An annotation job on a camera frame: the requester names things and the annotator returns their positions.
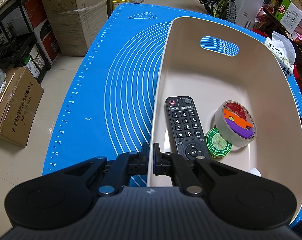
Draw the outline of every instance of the metal shelf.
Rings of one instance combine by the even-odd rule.
[[[24,22],[29,30],[29,37],[26,39],[26,41],[23,43],[23,45],[20,48],[17,48],[16,45],[14,43],[12,43],[12,40],[10,39],[10,37],[8,36],[4,25],[2,23],[2,20],[5,19],[5,17],[7,17],[12,11],[14,11],[15,9],[19,8],[22,14],[22,17],[24,19]],[[46,72],[48,70],[51,69],[51,66],[42,50],[42,48],[40,47],[37,38],[35,37],[32,28],[30,27],[29,22],[27,21],[27,18],[25,16],[25,13],[23,11],[22,8],[22,3],[21,0],[8,0],[7,2],[5,2],[2,7],[0,8],[0,32],[3,32],[7,41],[9,42],[10,46],[13,49],[13,55],[6,57],[6,58],[2,58],[0,59],[0,64],[2,63],[11,63],[11,62],[19,62],[21,63],[23,66],[26,66],[24,61],[23,61],[23,54],[25,53],[26,49],[28,48],[28,46],[30,46],[32,43],[34,43],[37,48],[38,51],[40,52],[45,65],[43,67],[43,69],[38,69],[40,71],[40,75],[37,78],[37,81],[41,84]]]

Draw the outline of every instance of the green product box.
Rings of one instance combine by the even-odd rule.
[[[289,0],[283,0],[274,17],[291,35],[302,20],[302,11]]]
[[[36,65],[34,64],[32,58],[30,55],[27,55],[24,58],[24,63],[26,64],[27,68],[30,70],[30,72],[32,73],[32,75],[35,78],[38,78],[38,76],[40,75],[40,70],[38,70],[38,68],[36,67]]]

